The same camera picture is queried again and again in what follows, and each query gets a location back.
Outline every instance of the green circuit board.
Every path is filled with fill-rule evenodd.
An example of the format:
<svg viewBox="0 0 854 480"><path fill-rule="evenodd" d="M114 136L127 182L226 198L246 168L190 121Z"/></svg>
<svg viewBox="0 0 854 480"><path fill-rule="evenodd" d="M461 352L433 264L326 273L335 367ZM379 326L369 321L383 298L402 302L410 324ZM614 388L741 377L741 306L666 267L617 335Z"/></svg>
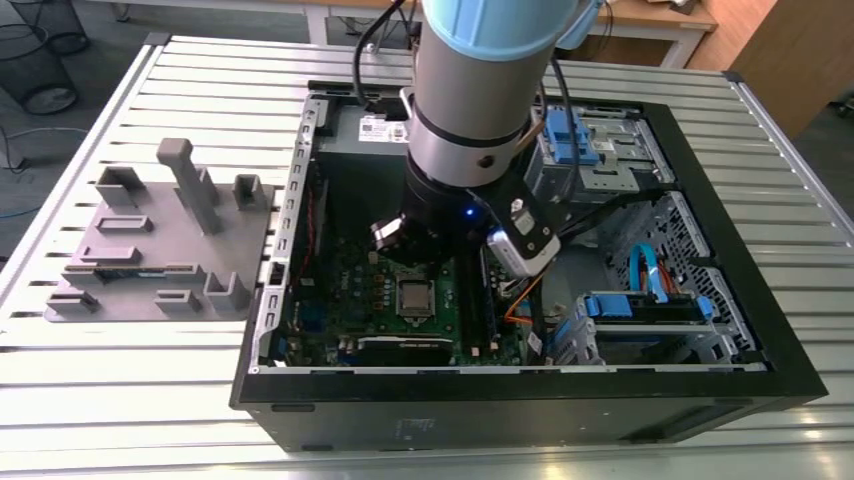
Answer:
<svg viewBox="0 0 854 480"><path fill-rule="evenodd" d="M339 243L323 272L323 297L297 307L297 317L310 333L302 341L302 357L309 364L347 364L341 352L349 342L373 335L449 339L457 365L519 364L515 331L497 337L497 348L477 356L462 348L453 261L439 267L407 267L369 252L367 247ZM429 289L431 315L401 314L401 289L407 282Z"/></svg>

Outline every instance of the aluminum table surface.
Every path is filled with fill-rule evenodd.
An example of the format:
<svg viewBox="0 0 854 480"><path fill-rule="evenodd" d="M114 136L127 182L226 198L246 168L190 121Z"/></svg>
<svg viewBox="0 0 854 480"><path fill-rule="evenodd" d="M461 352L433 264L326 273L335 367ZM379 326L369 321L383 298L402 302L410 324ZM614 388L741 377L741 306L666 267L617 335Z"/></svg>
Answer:
<svg viewBox="0 0 854 480"><path fill-rule="evenodd" d="M804 408L669 446L286 454L229 408L243 322L44 320L100 200L91 183L104 166L132 165L144 180L168 178L156 145L186 137L215 181L257 173L279 186L281 204L307 81L350 81L350 61L346 47L306 44L174 37L143 47L0 273L0 475L852 478L852 222L749 90L718 73L565 67L579 97L673 107L830 389ZM362 71L367 82L406 85L411 57L366 55ZM554 78L546 83L557 95Z"/></svg>

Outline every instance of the wooden desk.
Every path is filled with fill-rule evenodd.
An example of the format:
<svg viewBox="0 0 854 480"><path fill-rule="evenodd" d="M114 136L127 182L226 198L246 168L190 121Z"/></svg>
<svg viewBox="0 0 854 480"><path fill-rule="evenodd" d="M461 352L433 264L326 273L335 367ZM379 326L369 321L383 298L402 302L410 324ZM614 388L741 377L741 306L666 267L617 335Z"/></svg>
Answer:
<svg viewBox="0 0 854 480"><path fill-rule="evenodd" d="M317 45L329 45L327 18L377 18L389 8L389 0L132 0L126 3L299 13L309 21L309 41ZM403 6L407 11L410 5L411 1L407 1ZM673 42L662 67L685 67L704 35L717 27L717 22L702 5L694 9L690 16L672 11L668 5L650 4L645 0L621 0L613 8L614 37ZM415 13L415 19L423 20L421 11ZM593 35L605 33L606 23L607 13L603 8L591 31Z"/></svg>
<svg viewBox="0 0 854 480"><path fill-rule="evenodd" d="M309 29L311 43L326 45L326 19L329 17L377 18L389 8L389 0L303 0L307 6ZM669 4L649 3L646 0L621 0L613 5L614 32L618 38L641 38L672 42L661 63L662 67L684 68L694 49L704 39L706 32L718 27L714 17L701 5L692 15L682 15L669 8ZM423 20L421 11L417 20ZM599 11L593 35L605 34L607 24L607 9Z"/></svg>

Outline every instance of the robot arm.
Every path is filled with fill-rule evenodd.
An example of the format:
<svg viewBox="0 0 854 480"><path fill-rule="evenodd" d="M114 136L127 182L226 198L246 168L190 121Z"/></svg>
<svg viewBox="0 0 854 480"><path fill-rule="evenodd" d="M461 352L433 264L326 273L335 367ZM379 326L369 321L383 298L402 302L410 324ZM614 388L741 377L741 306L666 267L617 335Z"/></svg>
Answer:
<svg viewBox="0 0 854 480"><path fill-rule="evenodd" d="M406 196L399 218L373 229L394 260L442 261L486 241L523 277L557 254L554 229L514 172L515 148L555 44L581 44L603 2L425 0Z"/></svg>

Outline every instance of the wire mesh trash can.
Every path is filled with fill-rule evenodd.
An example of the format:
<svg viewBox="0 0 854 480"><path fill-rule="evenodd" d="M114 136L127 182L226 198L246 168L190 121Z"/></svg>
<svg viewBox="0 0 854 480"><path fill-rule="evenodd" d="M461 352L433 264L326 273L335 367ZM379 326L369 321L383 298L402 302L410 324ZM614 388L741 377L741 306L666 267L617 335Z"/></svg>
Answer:
<svg viewBox="0 0 854 480"><path fill-rule="evenodd" d="M60 55L90 46L71 0L8 0L28 25L48 31L48 47Z"/></svg>
<svg viewBox="0 0 854 480"><path fill-rule="evenodd" d="M0 88L34 115L60 112L78 100L78 89L47 43L44 28L0 26Z"/></svg>

